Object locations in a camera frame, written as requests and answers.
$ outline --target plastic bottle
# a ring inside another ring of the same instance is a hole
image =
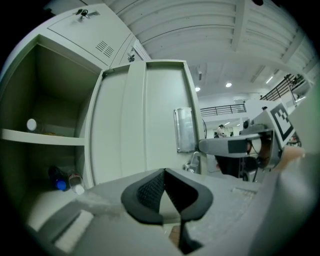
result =
[[[33,118],[29,119],[26,122],[26,127],[29,133],[42,134],[44,131],[43,124]]]
[[[68,173],[70,188],[78,195],[83,194],[85,192],[85,185],[82,177],[75,170],[70,170]]]
[[[61,170],[56,166],[51,166],[48,170],[49,178],[52,186],[55,189],[64,191],[67,188],[67,183]]]

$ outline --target locker door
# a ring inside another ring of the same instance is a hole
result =
[[[51,25],[50,30],[72,41],[111,66],[131,31],[106,5],[87,9],[87,17],[75,13]]]

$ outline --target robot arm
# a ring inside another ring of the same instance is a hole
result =
[[[273,109],[265,109],[253,120],[245,121],[241,135],[202,139],[198,149],[215,155],[222,173],[242,178],[243,172],[274,168],[294,133],[286,109],[279,104]]]

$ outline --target white locker cabinet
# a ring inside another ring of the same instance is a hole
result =
[[[72,14],[51,25],[50,30],[88,51],[109,67],[131,34],[128,27],[106,5],[86,6],[88,18]]]
[[[16,46],[0,75],[1,176],[35,230],[77,196],[52,188],[50,166],[75,170],[87,189],[155,168],[182,168],[191,153],[177,153],[178,108],[192,108],[196,139],[204,138],[187,63],[117,66],[137,39],[105,4],[85,8],[99,15],[78,21],[76,9],[46,21]],[[43,124],[44,134],[27,131],[30,118]]]
[[[196,139],[204,138],[198,99],[185,61],[138,61],[106,71],[92,94],[88,160],[95,184],[147,170],[182,169],[174,110],[193,108]]]

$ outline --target gray surface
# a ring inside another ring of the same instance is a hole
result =
[[[204,217],[186,224],[189,236],[204,245],[191,255],[273,254],[304,224],[316,205],[320,185],[317,166],[318,156],[307,155],[283,172],[269,173],[262,184],[175,170],[213,193],[213,204]],[[96,217],[74,255],[180,254],[158,228],[137,223],[120,204],[123,190],[152,172],[98,185],[78,199],[77,204]],[[46,225],[57,223],[60,221],[49,220]]]
[[[86,191],[51,217],[41,228],[41,236],[53,240],[58,230],[66,227],[65,220],[83,209],[95,217],[72,255],[182,255],[160,226],[136,222],[121,204],[124,189],[152,172],[106,182]]]
[[[319,199],[318,156],[267,175],[241,218],[192,255],[271,255],[305,223]],[[198,228],[206,232],[199,221]]]

